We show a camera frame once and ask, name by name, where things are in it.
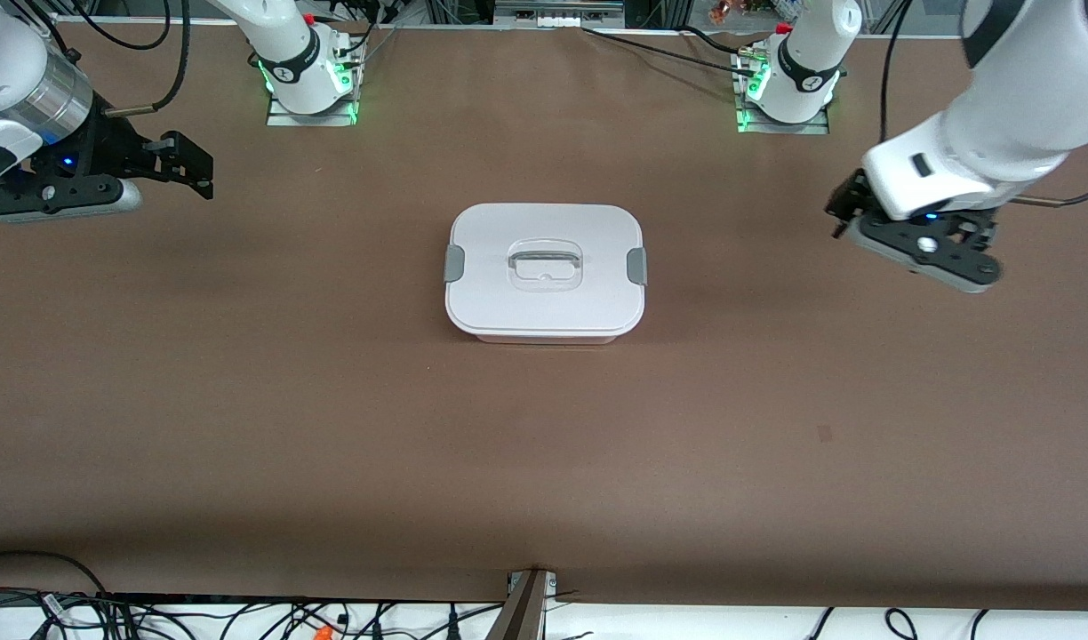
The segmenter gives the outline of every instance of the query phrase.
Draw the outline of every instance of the green led light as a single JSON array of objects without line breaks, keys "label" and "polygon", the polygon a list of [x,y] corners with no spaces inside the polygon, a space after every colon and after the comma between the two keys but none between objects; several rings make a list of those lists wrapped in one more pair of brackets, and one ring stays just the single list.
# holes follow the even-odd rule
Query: green led light
[{"label": "green led light", "polygon": [[268,72],[264,71],[263,67],[260,67],[260,73],[263,74],[263,86],[268,89],[269,94],[274,95],[275,94],[275,89],[272,89],[271,78],[268,77]]}]

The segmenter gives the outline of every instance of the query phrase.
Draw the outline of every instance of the black cable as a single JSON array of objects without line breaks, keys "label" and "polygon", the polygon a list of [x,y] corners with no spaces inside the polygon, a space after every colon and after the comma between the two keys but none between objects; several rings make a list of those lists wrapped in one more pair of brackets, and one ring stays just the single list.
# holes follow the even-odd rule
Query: black cable
[{"label": "black cable", "polygon": [[41,22],[42,25],[46,26],[47,30],[50,33],[50,37],[52,37],[53,41],[55,41],[55,44],[58,45],[58,49],[60,49],[61,52],[63,53],[69,52],[70,48],[65,47],[65,40],[61,39],[61,34],[58,33],[58,27],[53,25],[53,21],[50,20],[50,16],[48,16],[47,13],[42,11],[42,9],[36,7],[35,0],[24,0],[24,1],[27,3],[29,11],[23,9],[22,5],[17,2],[17,0],[11,0],[11,4],[14,4],[15,9],[18,9],[18,12],[25,17],[25,20],[32,23],[35,22],[36,20]]},{"label": "black cable", "polygon": [[1047,198],[1036,198],[1027,196],[1018,196],[1011,200],[1011,202],[1018,204],[1019,206],[1039,206],[1047,208],[1062,208],[1064,206],[1079,206],[1081,202],[1088,202],[1088,192],[1079,196],[1067,198],[1064,200],[1053,200]]},{"label": "black cable", "polygon": [[[490,604],[490,606],[487,606],[487,607],[474,608],[473,611],[469,612],[468,614],[461,614],[461,615],[459,615],[458,616],[458,623],[462,623],[463,620],[470,619],[473,616],[479,616],[479,615],[482,615],[482,614],[487,614],[487,612],[495,612],[496,608],[500,608],[503,606],[504,606],[504,604]],[[434,636],[437,636],[438,632],[443,632],[443,631],[445,631],[446,628],[449,628],[449,625],[450,625],[450,623],[443,624],[442,627],[437,627],[437,628],[433,629],[433,631],[428,632],[425,636],[422,636],[418,640],[431,640],[431,639],[433,639]]]},{"label": "black cable", "polygon": [[681,26],[676,26],[675,27],[675,32],[690,32],[690,33],[693,33],[694,36],[701,37],[702,41],[705,41],[707,45],[709,45],[710,47],[714,47],[715,49],[717,49],[719,51],[725,51],[726,53],[738,53],[738,49],[734,49],[734,48],[731,48],[731,47],[726,47],[726,45],[722,45],[721,41],[712,39],[712,37],[707,36],[706,33],[703,33],[702,29],[693,27],[693,26],[691,26],[689,24],[683,24]]},{"label": "black cable", "polygon": [[189,638],[189,640],[197,640],[196,635],[194,635],[194,632],[191,632],[191,629],[188,628],[186,624],[182,623],[182,620],[178,619],[177,615],[174,615],[171,612],[158,611],[158,608],[153,608],[153,607],[144,607],[144,608],[145,608],[146,613],[141,616],[140,623],[137,624],[137,627],[134,628],[134,636],[135,636],[135,631],[137,631],[137,629],[141,628],[141,624],[145,623],[146,618],[149,618],[149,617],[163,617],[166,620],[169,620],[169,623],[173,623],[174,625],[177,625],[177,627],[180,629],[182,629],[182,631],[185,632],[185,636],[187,636]]},{"label": "black cable", "polygon": [[150,41],[147,45],[138,45],[135,44],[135,41],[125,41],[120,39],[120,37],[113,36],[112,33],[109,33],[104,28],[101,28],[100,24],[94,22],[94,17],[90,17],[90,13],[87,12],[85,8],[82,7],[81,1],[78,0],[70,0],[70,1],[74,5],[74,9],[76,9],[77,15],[81,15],[82,20],[85,20],[85,24],[90,25],[90,28],[92,28],[94,32],[98,32],[99,34],[101,34],[102,37],[104,37],[106,40],[112,41],[114,45],[118,45],[119,47],[124,47],[126,49],[134,49],[134,51],[148,51],[149,49],[157,49],[158,47],[161,47],[162,41],[165,41],[165,37],[169,37],[169,27],[170,24],[172,23],[172,21],[170,21],[169,0],[163,0],[162,2],[163,11],[165,12],[165,24],[163,24],[163,26],[161,27],[161,34],[159,34],[157,40]]},{"label": "black cable", "polygon": [[813,629],[813,632],[808,636],[808,640],[817,640],[820,638],[820,632],[825,629],[825,624],[828,623],[828,616],[836,612],[837,607],[827,607],[824,613],[820,614],[820,619],[817,620],[817,627]]},{"label": "black cable", "polygon": [[290,619],[295,617],[295,612],[299,611],[300,606],[301,604],[294,604],[292,611],[287,612],[287,615],[284,615],[280,619],[275,620],[275,624],[271,625],[271,627],[268,628],[268,631],[263,631],[263,636],[260,636],[259,640],[267,640],[267,638],[271,636],[272,632],[275,631],[275,629],[279,628],[281,624],[290,623]]},{"label": "black cable", "polygon": [[368,629],[370,627],[373,627],[374,623],[381,623],[382,615],[385,614],[385,612],[391,611],[391,608],[394,608],[395,604],[396,603],[388,603],[384,607],[384,606],[382,606],[382,603],[379,603],[378,604],[378,611],[374,612],[374,617],[370,618],[370,623],[367,623],[366,625],[362,625],[362,628],[358,629],[358,632],[356,632],[356,635],[354,635],[353,640],[358,640],[358,638],[361,638],[362,636],[366,636]]},{"label": "black cable", "polygon": [[[143,604],[134,604],[134,606],[138,607],[138,608],[148,608],[148,607],[144,606]],[[251,613],[255,613],[255,612],[262,612],[263,608],[272,608],[272,607],[277,607],[277,606],[280,606],[280,603],[247,604],[244,608],[255,607],[255,608],[251,610]],[[234,613],[231,613],[231,614],[207,614],[207,613],[203,613],[203,612],[169,612],[169,615],[171,615],[173,617],[202,617],[202,618],[208,618],[208,619],[228,619],[228,618],[234,617],[234,616],[236,616],[238,614],[239,614],[239,612],[234,612]]]},{"label": "black cable", "polygon": [[256,606],[256,604],[245,604],[245,606],[243,608],[240,608],[240,611],[235,612],[234,614],[232,614],[231,616],[228,616],[227,624],[224,625],[223,629],[220,629],[220,640],[226,639],[227,638],[227,629],[232,627],[232,624],[235,623],[236,619],[239,618],[239,616],[248,613],[248,608],[251,608],[251,607],[255,607],[255,606]]},{"label": "black cable", "polygon": [[106,587],[102,586],[101,580],[98,579],[97,575],[90,570],[88,566],[77,562],[77,559],[71,558],[69,555],[55,554],[53,551],[25,551],[25,550],[11,550],[11,551],[0,551],[0,558],[52,558],[55,561],[61,561],[69,565],[72,565],[75,569],[82,571],[86,578],[94,583],[98,592],[102,595],[109,595],[109,591],[106,591]]},{"label": "black cable", "polygon": [[754,72],[751,70],[740,70],[731,67],[731,65],[719,65],[717,62],[710,61],[700,61],[698,58],[691,58],[690,56],[682,56],[682,53],[675,53],[673,51],[667,51],[666,49],[658,49],[657,47],[651,47],[650,45],[643,45],[642,41],[625,40],[622,37],[611,36],[609,33],[594,32],[585,26],[581,26],[580,29],[592,34],[592,36],[605,37],[606,40],[618,41],[621,45],[630,45],[630,47],[638,47],[640,49],[645,49],[647,51],[653,51],[655,53],[663,53],[663,56],[670,56],[671,58],[678,58],[680,61],[694,62],[695,65],[705,65],[706,67],[712,67],[716,70],[722,70],[724,72],[732,73],[735,75],[742,75],[745,77],[754,76]]},{"label": "black cable", "polygon": [[899,40],[899,32],[903,28],[903,21],[906,19],[906,12],[911,8],[911,0],[905,0],[901,9],[901,15],[897,19],[897,28],[892,29],[892,39],[888,41],[888,51],[885,53],[885,75],[880,81],[880,141],[885,141],[888,138],[888,76],[892,69],[892,52],[897,49],[897,40]]},{"label": "black cable", "polygon": [[975,637],[979,635],[979,623],[982,623],[982,618],[990,613],[990,608],[979,608],[978,614],[974,616],[974,623],[970,624],[970,640],[975,640]]},{"label": "black cable", "polygon": [[[892,616],[899,615],[905,620],[906,627],[911,629],[911,636],[906,636],[894,624],[892,624]],[[903,608],[892,607],[885,612],[885,624],[888,625],[888,631],[897,635],[901,640],[919,640],[918,632],[915,632],[915,624],[911,621],[911,616],[906,615]]]},{"label": "black cable", "polygon": [[154,112],[163,109],[169,102],[173,101],[173,98],[177,97],[177,94],[182,89],[182,85],[185,84],[185,72],[187,70],[187,50],[189,50],[189,44],[191,41],[191,12],[189,11],[189,0],[182,0],[182,54],[180,54],[180,60],[177,61],[177,75],[173,76],[173,85],[170,86],[169,93],[165,97],[153,102]]}]

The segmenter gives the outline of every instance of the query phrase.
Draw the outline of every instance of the container lid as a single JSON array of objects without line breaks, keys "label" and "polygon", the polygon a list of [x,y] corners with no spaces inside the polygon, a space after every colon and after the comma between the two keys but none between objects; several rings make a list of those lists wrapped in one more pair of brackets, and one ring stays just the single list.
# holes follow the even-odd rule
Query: container lid
[{"label": "container lid", "polygon": [[617,336],[643,315],[642,231],[617,206],[480,204],[454,222],[445,281],[465,332]]}]

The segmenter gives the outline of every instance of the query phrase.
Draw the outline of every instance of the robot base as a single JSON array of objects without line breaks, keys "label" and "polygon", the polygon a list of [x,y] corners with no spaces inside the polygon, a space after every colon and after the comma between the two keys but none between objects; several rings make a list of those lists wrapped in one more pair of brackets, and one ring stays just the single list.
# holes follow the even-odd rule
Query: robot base
[{"label": "robot base", "polygon": [[[730,63],[734,69],[747,69],[758,72],[759,61],[746,61],[740,54],[730,53]],[[793,134],[793,135],[826,135],[828,134],[828,107],[821,107],[816,116],[808,122],[800,124],[788,124],[777,122],[767,116],[759,106],[747,98],[751,86],[756,82],[754,77],[743,77],[733,75],[734,78],[734,106],[738,109],[738,131],[739,134]]]},{"label": "robot base", "polygon": [[[346,33],[339,36],[339,47],[349,47],[350,39]],[[350,51],[345,57],[336,60],[336,77],[343,85],[350,85],[350,90],[345,96],[337,99],[329,109],[321,110],[316,114],[297,114],[287,110],[271,94],[269,85],[268,93],[271,94],[268,103],[268,126],[350,126],[358,121],[358,97],[362,93],[362,65],[366,64],[367,42],[363,41],[356,50]],[[341,70],[342,65],[350,65],[351,69]]]}]

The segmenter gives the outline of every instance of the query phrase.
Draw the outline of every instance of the power cord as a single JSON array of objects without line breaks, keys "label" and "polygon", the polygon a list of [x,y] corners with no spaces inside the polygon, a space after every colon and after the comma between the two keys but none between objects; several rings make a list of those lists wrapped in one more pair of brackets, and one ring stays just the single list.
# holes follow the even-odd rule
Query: power cord
[{"label": "power cord", "polygon": [[458,606],[449,603],[449,627],[445,631],[445,640],[461,640],[461,628],[458,625]]},{"label": "power cord", "polygon": [[1039,206],[1046,208],[1062,208],[1065,206],[1079,206],[1081,202],[1088,202],[1088,192],[1079,196],[1068,198],[1065,200],[1055,200],[1051,198],[1039,198],[1037,196],[1018,196],[1011,200],[1011,202],[1016,204],[1016,206]]},{"label": "power cord", "polygon": [[974,623],[970,624],[970,640],[976,640],[979,635],[979,623],[982,623],[982,618],[990,613],[990,608],[979,608],[978,614],[974,616]]},{"label": "power cord", "polygon": [[837,607],[827,607],[824,613],[820,614],[820,619],[817,620],[817,627],[813,629],[813,632],[808,636],[808,640],[817,640],[820,638],[820,632],[825,629],[825,624],[828,623],[828,616],[836,612]]},{"label": "power cord", "polygon": [[897,49],[897,41],[899,40],[899,32],[903,28],[903,21],[906,19],[906,12],[911,9],[911,1],[905,0],[901,5],[901,13],[897,19],[897,28],[892,29],[892,39],[888,41],[888,51],[885,53],[885,74],[882,74],[880,81],[880,141],[885,141],[888,138],[888,76],[891,73],[892,67],[892,52]]},{"label": "power cord", "polygon": [[58,33],[58,27],[53,25],[53,21],[50,20],[50,16],[47,15],[47,12],[44,12],[42,9],[39,9],[35,4],[35,0],[25,0],[25,2],[27,3],[27,9],[23,9],[22,5],[18,3],[18,0],[11,0],[11,4],[14,4],[14,8],[21,13],[24,20],[27,20],[30,24],[36,24],[36,21],[42,23],[42,26],[45,26],[47,33],[50,34],[51,39],[55,41],[55,44],[58,45],[58,50],[61,50],[61,52],[63,52],[63,54],[69,58],[70,48],[65,47],[65,40],[63,40],[61,34]]},{"label": "power cord", "polygon": [[691,26],[689,24],[683,24],[681,26],[676,26],[675,27],[675,32],[689,32],[689,33],[693,33],[694,36],[698,36],[700,39],[702,39],[702,41],[705,41],[707,45],[709,45],[710,47],[714,47],[715,49],[717,49],[719,51],[724,51],[726,53],[738,53],[738,49],[726,47],[726,45],[722,45],[721,41],[712,39],[712,37],[707,36],[706,33],[703,33],[702,29],[693,27],[693,26]]},{"label": "power cord", "polygon": [[[165,25],[169,25],[168,10],[165,11]],[[135,107],[125,107],[125,109],[107,109],[104,114],[107,118],[126,118],[131,114],[150,114],[157,113],[161,109],[165,109],[177,94],[182,89],[182,85],[185,84],[185,72],[187,70],[187,58],[189,57],[189,45],[191,44],[191,11],[189,8],[189,0],[182,0],[182,52],[177,60],[177,73],[173,76],[173,85],[170,86],[165,97],[159,99],[157,102],[151,102],[150,104],[141,104]]]},{"label": "power cord", "polygon": [[[906,623],[906,627],[911,630],[911,636],[901,631],[894,624],[892,624],[892,616],[898,615],[903,618],[903,623]],[[888,631],[897,635],[901,640],[919,640],[918,632],[915,632],[915,624],[911,621],[911,616],[906,615],[903,608],[892,607],[885,612],[885,624],[888,625]]]},{"label": "power cord", "polygon": [[[471,611],[471,612],[469,612],[467,614],[459,615],[458,619],[456,619],[456,623],[463,623],[463,620],[470,619],[471,617],[479,616],[479,615],[482,615],[482,614],[487,614],[490,612],[495,612],[496,608],[500,608],[503,606],[504,606],[504,604],[490,604],[490,606],[487,606],[487,607],[474,608],[473,611]],[[437,627],[437,628],[433,629],[433,631],[428,632],[425,636],[422,636],[418,640],[433,640],[433,637],[437,636],[438,632],[443,632],[443,631],[445,631],[445,629],[449,628],[450,624],[454,624],[454,623],[443,624],[442,627]]]},{"label": "power cord", "polygon": [[70,0],[70,1],[74,5],[74,9],[76,9],[77,15],[81,15],[82,20],[85,20],[85,24],[90,25],[90,28],[92,28],[94,32],[98,32],[98,34],[104,37],[106,40],[112,41],[114,45],[118,45],[119,47],[124,47],[126,49],[134,49],[134,51],[148,51],[149,49],[157,49],[158,47],[161,47],[162,41],[165,41],[166,37],[169,37],[169,28],[170,25],[172,24],[169,12],[169,0],[163,0],[162,2],[163,12],[165,12],[165,24],[163,24],[161,27],[161,34],[159,34],[157,40],[150,41],[147,45],[138,45],[135,44],[135,41],[125,41],[120,39],[120,37],[116,37],[114,36],[114,34],[107,32],[104,28],[101,28],[100,24],[94,22],[94,17],[90,17],[90,13],[86,11],[84,5],[82,5],[81,0]]},{"label": "power cord", "polygon": [[706,67],[720,70],[727,73],[732,73],[735,75],[752,77],[754,72],[751,70],[740,70],[731,67],[731,65],[719,65],[717,62],[703,61],[698,58],[691,58],[690,56],[682,56],[682,53],[675,53],[673,51],[667,51],[666,49],[658,49],[657,47],[651,47],[650,45],[643,45],[642,41],[626,40],[622,37],[611,36],[609,33],[599,33],[595,29],[590,29],[585,26],[580,27],[581,32],[590,33],[592,36],[604,37],[606,40],[618,41],[620,45],[627,45],[630,47],[636,47],[639,49],[645,49],[646,51],[652,51],[654,53],[662,53],[663,56],[669,56],[671,58],[678,58],[680,61],[694,62],[695,65],[705,65]]}]

